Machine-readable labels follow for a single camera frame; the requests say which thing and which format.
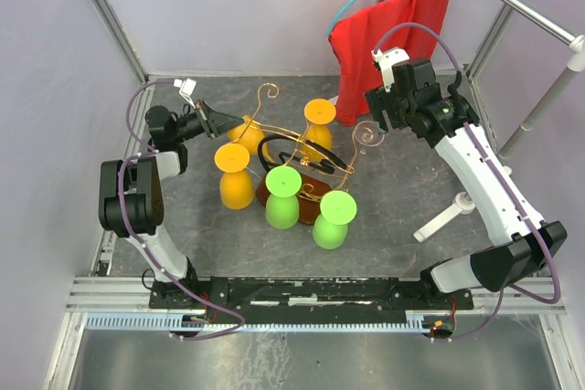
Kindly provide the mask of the orange plastic goblet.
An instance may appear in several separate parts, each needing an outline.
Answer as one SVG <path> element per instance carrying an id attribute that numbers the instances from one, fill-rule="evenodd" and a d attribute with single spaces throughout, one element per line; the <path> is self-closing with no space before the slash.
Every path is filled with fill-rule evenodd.
<path id="1" fill-rule="evenodd" d="M 326 99 L 313 99 L 305 105 L 303 114 L 308 122 L 306 138 L 330 149 L 333 138 L 328 124 L 335 119 L 335 105 Z"/>
<path id="2" fill-rule="evenodd" d="M 228 131 L 228 138 L 231 142 L 243 146 L 250 155 L 257 155 L 264 133 L 257 122 L 249 115 L 244 115 L 243 123 Z"/>
<path id="3" fill-rule="evenodd" d="M 231 210 L 246 208 L 254 198 L 254 186 L 246 168 L 250 153 L 237 143 L 226 143 L 214 156 L 215 166 L 222 172 L 219 192 L 222 204 Z"/>

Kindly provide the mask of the gold wire wine glass rack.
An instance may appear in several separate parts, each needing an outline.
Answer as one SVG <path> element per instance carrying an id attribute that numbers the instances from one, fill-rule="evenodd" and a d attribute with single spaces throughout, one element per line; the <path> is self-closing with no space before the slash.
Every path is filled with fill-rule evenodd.
<path id="1" fill-rule="evenodd" d="M 255 155 L 265 172 L 279 165 L 289 165 L 300 173 L 302 187 L 297 194 L 300 204 L 299 222 L 312 226 L 320 214 L 319 204 L 325 194 L 333 190 L 346 190 L 348 180 L 356 172 L 357 145 L 352 141 L 353 155 L 350 160 L 341 159 L 330 149 L 306 138 L 308 122 L 305 128 L 296 132 L 281 126 L 270 125 L 256 120 L 256 115 L 249 115 L 258 123 L 264 133 L 264 139 Z"/>

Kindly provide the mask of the green plastic goblet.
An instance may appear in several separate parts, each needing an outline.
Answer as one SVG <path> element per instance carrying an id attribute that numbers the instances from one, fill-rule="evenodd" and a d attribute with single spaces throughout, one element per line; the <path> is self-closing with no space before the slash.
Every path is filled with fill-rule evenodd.
<path id="1" fill-rule="evenodd" d="M 339 248 L 346 240 L 349 224 L 357 214 L 357 203 L 351 194 L 333 190 L 323 196 L 320 214 L 314 222 L 313 239 L 321 248 Z"/>
<path id="2" fill-rule="evenodd" d="M 276 166 L 267 173 L 265 184 L 269 197 L 265 216 L 272 227 L 288 229 L 298 222 L 300 204 L 297 194 L 301 190 L 302 182 L 300 173 L 288 165 Z"/>

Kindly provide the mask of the clear wine glass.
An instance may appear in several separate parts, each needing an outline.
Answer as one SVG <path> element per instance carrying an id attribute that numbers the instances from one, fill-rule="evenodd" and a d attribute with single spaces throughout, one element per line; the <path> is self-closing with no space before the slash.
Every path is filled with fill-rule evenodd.
<path id="1" fill-rule="evenodd" d="M 378 147 L 385 140 L 385 132 L 375 121 L 361 121 L 353 130 L 360 154 L 366 154 L 369 148 Z"/>

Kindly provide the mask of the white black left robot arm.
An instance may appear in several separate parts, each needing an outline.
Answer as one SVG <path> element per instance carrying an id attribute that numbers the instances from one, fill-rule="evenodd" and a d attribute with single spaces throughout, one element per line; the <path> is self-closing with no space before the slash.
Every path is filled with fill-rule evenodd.
<path id="1" fill-rule="evenodd" d="M 195 308 L 202 288 L 189 258 L 170 238 L 164 226 L 165 206 L 161 183 L 186 171 L 185 142 L 205 134 L 218 138 L 240 126 L 241 117 L 213 110 L 198 100 L 177 115 L 162 105 L 145 114 L 153 150 L 101 164 L 98 217 L 101 226 L 132 244 L 154 273 L 149 307 Z"/>

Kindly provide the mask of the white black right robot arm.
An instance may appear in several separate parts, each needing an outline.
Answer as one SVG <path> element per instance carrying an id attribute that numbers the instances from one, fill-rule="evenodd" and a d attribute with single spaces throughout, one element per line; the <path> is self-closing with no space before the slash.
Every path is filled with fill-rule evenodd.
<path id="1" fill-rule="evenodd" d="M 542 269 L 568 237 L 559 222 L 548 222 L 521 194 L 491 150 L 484 128 L 459 93 L 457 74 L 441 95 L 431 61 L 410 58 L 398 48 L 376 51 L 373 62 L 383 84 L 365 94 L 374 121 L 383 132 L 409 128 L 454 171 L 478 210 L 491 247 L 440 262 L 418 287 L 422 304 L 440 308 L 452 292 L 484 288 L 498 292 Z"/>

